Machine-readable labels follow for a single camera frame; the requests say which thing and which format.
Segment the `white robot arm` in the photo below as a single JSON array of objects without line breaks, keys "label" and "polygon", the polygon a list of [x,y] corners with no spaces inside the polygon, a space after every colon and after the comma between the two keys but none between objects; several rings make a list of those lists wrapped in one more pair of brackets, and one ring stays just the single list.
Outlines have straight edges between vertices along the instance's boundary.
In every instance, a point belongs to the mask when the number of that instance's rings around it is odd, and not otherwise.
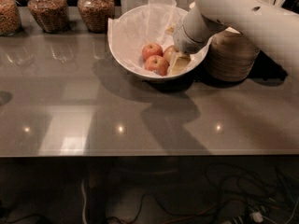
[{"label": "white robot arm", "polygon": [[299,15],[263,0],[194,0],[173,39],[187,54],[209,46],[206,70],[220,80],[247,77],[260,50],[294,73],[299,69]]}]

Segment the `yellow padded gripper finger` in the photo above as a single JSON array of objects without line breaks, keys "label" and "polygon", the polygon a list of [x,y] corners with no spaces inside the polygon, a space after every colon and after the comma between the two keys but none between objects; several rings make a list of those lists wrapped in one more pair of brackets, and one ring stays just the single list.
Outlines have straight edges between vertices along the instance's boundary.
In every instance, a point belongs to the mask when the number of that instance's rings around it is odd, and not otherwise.
[{"label": "yellow padded gripper finger", "polygon": [[181,52],[173,52],[170,58],[170,66],[168,68],[167,74],[169,76],[181,74],[190,61],[191,58],[188,54],[183,54]]}]

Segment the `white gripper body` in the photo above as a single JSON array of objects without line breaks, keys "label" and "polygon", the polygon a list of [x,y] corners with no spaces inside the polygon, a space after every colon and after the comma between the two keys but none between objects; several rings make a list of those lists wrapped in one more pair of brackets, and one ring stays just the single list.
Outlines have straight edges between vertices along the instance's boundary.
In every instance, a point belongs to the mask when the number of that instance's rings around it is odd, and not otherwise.
[{"label": "white gripper body", "polygon": [[194,7],[180,18],[173,33],[174,44],[182,53],[195,54],[210,37],[227,28],[226,7]]}]

